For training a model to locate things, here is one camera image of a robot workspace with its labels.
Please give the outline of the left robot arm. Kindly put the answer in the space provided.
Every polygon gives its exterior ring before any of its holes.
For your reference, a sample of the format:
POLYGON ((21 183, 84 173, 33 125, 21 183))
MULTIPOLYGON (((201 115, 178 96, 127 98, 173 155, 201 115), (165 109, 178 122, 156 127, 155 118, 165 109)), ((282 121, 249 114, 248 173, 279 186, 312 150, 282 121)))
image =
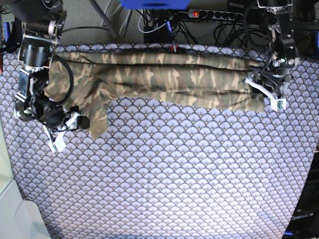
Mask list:
POLYGON ((289 80, 288 70, 297 63, 298 50, 293 29, 294 3, 292 0, 250 0, 243 12, 243 27, 248 41, 266 50, 266 63, 258 70, 262 86, 272 89, 275 99, 283 97, 289 80), (251 37, 249 25, 261 27, 268 37, 267 43, 257 43, 251 37))

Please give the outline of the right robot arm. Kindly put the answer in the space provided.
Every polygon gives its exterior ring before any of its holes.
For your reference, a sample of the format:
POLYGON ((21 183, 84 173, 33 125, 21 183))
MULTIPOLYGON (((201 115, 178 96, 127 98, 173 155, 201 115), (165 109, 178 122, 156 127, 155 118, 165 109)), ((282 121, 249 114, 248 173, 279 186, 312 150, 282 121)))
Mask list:
POLYGON ((50 130, 88 129, 89 119, 78 106, 66 111, 63 105, 70 98, 74 76, 65 60, 50 49, 61 38, 67 12, 61 0, 2 0, 6 7, 21 21, 22 43, 18 61, 22 64, 18 90, 15 96, 15 114, 24 122, 36 120, 50 130), (69 88, 63 99, 52 101, 44 94, 49 83, 49 68, 53 61, 65 67, 69 88))

